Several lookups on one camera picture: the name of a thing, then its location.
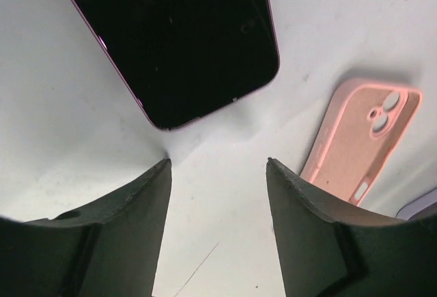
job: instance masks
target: purple phone case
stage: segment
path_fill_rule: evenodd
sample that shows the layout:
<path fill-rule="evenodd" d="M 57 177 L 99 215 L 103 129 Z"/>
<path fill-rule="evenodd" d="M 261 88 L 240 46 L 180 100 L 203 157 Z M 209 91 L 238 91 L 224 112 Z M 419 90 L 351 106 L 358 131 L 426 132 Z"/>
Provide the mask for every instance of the purple phone case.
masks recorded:
<path fill-rule="evenodd" d="M 437 213 L 437 188 L 404 206 L 396 215 L 403 220 L 417 220 Z"/>

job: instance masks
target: black phone screen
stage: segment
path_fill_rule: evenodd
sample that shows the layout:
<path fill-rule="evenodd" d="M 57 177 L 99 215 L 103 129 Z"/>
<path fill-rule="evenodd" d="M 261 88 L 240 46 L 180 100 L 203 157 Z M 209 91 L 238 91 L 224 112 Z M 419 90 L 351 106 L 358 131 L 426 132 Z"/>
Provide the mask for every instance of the black phone screen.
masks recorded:
<path fill-rule="evenodd" d="M 269 83 L 268 0 L 75 0 L 152 123 L 183 126 Z"/>

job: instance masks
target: white table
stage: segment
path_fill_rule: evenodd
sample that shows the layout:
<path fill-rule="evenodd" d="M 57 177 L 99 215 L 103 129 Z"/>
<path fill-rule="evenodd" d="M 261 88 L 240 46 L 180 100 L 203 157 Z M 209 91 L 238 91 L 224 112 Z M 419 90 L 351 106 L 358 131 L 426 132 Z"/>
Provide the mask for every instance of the white table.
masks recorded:
<path fill-rule="evenodd" d="M 53 218 L 131 181 L 168 151 L 173 191 L 154 295 L 284 296 L 266 160 L 300 171 L 351 68 L 402 72 L 424 91 L 362 206 L 394 216 L 433 188 L 437 0 L 270 2 L 276 79 L 192 126 L 161 132 L 70 0 L 0 0 L 0 213 Z"/>

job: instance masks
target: phone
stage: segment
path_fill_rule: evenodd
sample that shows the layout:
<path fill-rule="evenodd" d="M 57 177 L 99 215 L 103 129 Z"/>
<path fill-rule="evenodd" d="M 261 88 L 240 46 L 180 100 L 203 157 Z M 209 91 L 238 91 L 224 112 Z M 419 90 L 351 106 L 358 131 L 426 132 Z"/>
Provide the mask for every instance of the phone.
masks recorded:
<path fill-rule="evenodd" d="M 437 188 L 405 205 L 396 217 L 403 220 L 417 220 L 437 213 Z"/>
<path fill-rule="evenodd" d="M 359 205 L 420 107 L 408 85 L 350 79 L 335 91 L 300 176 Z"/>
<path fill-rule="evenodd" d="M 155 127 L 184 126 L 273 80 L 268 0 L 73 0 Z"/>

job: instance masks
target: phone case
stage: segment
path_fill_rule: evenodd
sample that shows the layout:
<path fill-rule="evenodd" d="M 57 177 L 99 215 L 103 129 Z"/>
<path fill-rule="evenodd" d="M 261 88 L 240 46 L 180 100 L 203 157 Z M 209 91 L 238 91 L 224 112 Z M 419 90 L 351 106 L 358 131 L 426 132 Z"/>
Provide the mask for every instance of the phone case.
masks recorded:
<path fill-rule="evenodd" d="M 386 104 L 397 95 L 392 108 Z M 411 86 L 351 79 L 335 91 L 300 176 L 354 205 L 369 192 L 420 107 Z M 386 118 L 385 126 L 377 123 Z"/>
<path fill-rule="evenodd" d="M 437 213 L 437 188 L 405 205 L 396 215 L 403 220 L 416 220 Z"/>

